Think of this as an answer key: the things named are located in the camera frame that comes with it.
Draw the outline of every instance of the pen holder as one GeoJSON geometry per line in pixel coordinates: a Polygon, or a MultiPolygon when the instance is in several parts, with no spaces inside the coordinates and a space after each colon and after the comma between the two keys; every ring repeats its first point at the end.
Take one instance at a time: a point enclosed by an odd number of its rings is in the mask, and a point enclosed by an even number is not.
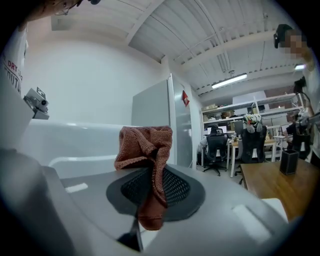
{"type": "Polygon", "coordinates": [[[280,171],[284,175],[295,174],[299,159],[299,152],[295,150],[282,151],[280,171]]]}

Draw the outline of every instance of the fire extinguisher sign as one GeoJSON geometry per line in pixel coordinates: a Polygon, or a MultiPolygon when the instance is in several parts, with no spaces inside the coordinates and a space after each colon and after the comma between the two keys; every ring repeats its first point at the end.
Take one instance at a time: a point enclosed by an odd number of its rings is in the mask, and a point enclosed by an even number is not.
{"type": "Polygon", "coordinates": [[[186,94],[185,90],[182,91],[182,100],[185,107],[187,107],[190,101],[188,99],[188,95],[186,94]]]}

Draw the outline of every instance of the ceiling beam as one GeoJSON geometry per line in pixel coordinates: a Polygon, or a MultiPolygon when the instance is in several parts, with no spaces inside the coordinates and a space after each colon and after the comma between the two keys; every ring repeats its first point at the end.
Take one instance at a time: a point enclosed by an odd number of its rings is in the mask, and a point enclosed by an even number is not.
{"type": "Polygon", "coordinates": [[[239,82],[221,89],[213,90],[200,96],[201,102],[213,101],[223,97],[234,97],[284,86],[293,86],[302,77],[302,72],[272,75],[250,81],[239,82]]]}
{"type": "Polygon", "coordinates": [[[153,0],[153,2],[149,5],[149,7],[145,10],[145,12],[139,17],[136,23],[133,25],[129,34],[125,38],[125,43],[129,45],[132,38],[135,36],[139,28],[146,21],[146,19],[157,9],[165,0],[153,0]]]}
{"type": "MultiPolygon", "coordinates": [[[[265,77],[269,77],[269,76],[277,76],[277,75],[282,75],[282,74],[287,74],[287,73],[292,74],[294,71],[295,71],[295,66],[290,65],[290,66],[268,68],[268,69],[256,71],[256,72],[249,72],[249,73],[247,73],[247,78],[245,80],[235,82],[234,84],[245,83],[245,82],[253,80],[253,79],[265,78],[265,77]]],[[[220,89],[222,89],[224,87],[228,87],[230,85],[231,84],[226,84],[225,86],[220,87],[220,89]]],[[[202,87],[200,89],[197,89],[196,93],[198,95],[200,95],[203,93],[210,92],[211,90],[212,90],[212,86],[210,84],[210,85],[207,85],[207,86],[202,87]]]]}
{"type": "Polygon", "coordinates": [[[244,47],[257,42],[272,40],[274,33],[274,31],[255,33],[217,45],[216,47],[211,48],[184,63],[182,65],[182,70],[183,72],[186,72],[196,65],[223,54],[225,51],[230,51],[232,49],[244,47]]]}

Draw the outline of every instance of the ceiling light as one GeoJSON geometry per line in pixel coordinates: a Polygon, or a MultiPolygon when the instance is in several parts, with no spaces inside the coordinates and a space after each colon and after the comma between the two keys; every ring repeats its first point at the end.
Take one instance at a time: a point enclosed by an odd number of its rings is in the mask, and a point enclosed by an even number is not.
{"type": "Polygon", "coordinates": [[[234,83],[236,81],[239,81],[239,80],[242,80],[242,79],[246,79],[247,78],[247,74],[244,73],[244,74],[240,74],[240,75],[237,75],[237,76],[234,76],[234,77],[231,77],[227,80],[224,80],[222,82],[217,82],[217,83],[214,83],[212,85],[212,89],[217,89],[221,86],[225,86],[225,85],[228,85],[228,84],[231,84],[231,83],[234,83]]]}
{"type": "Polygon", "coordinates": [[[294,70],[303,70],[305,68],[306,65],[304,64],[299,64],[299,65],[295,65],[294,70]]]}

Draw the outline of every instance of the white shirt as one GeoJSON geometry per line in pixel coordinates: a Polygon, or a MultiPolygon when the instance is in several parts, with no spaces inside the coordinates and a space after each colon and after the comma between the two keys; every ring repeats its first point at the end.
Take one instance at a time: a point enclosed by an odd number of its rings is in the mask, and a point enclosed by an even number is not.
{"type": "Polygon", "coordinates": [[[16,149],[34,113],[21,97],[27,29],[13,32],[0,57],[0,148],[16,149]]]}
{"type": "Polygon", "coordinates": [[[208,146],[208,141],[207,141],[207,137],[205,136],[198,145],[198,149],[197,149],[198,153],[201,153],[202,149],[206,148],[207,146],[208,146]]]}
{"type": "Polygon", "coordinates": [[[23,31],[16,28],[1,54],[0,82],[9,80],[20,95],[27,48],[27,28],[23,31]]]}
{"type": "MultiPolygon", "coordinates": [[[[310,104],[314,114],[320,111],[320,74],[318,65],[315,66],[313,71],[309,71],[307,67],[303,70],[305,77],[306,87],[303,88],[303,92],[310,98],[310,104]]],[[[318,158],[320,158],[320,133],[317,127],[314,127],[314,139],[313,139],[313,152],[318,158]]]]}

